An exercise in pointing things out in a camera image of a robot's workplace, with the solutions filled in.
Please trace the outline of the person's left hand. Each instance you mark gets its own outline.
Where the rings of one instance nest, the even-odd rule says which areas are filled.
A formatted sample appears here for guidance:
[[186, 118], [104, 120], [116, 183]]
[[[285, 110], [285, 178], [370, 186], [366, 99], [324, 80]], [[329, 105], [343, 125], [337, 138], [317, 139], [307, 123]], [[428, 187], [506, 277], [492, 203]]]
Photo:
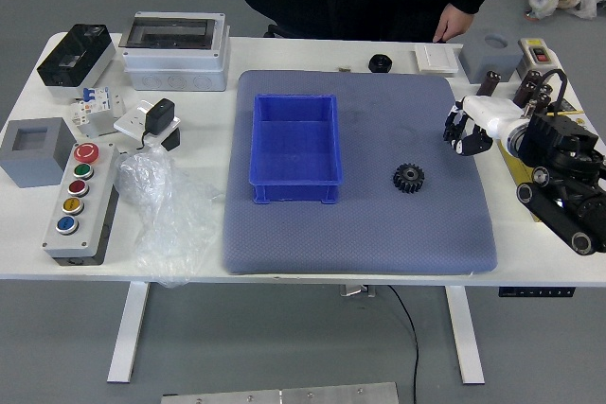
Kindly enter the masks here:
[[446, 43], [452, 38], [466, 33], [471, 27], [473, 19], [473, 14], [448, 4], [440, 15], [433, 42]]

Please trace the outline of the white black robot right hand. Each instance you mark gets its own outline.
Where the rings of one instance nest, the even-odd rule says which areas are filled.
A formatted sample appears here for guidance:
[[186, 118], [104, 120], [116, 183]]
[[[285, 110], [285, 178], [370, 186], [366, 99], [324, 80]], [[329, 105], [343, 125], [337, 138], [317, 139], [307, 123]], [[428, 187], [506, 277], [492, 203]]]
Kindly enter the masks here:
[[506, 152], [519, 157], [530, 116], [500, 97], [466, 96], [457, 101], [447, 116], [443, 140], [462, 156], [482, 153], [499, 140]]

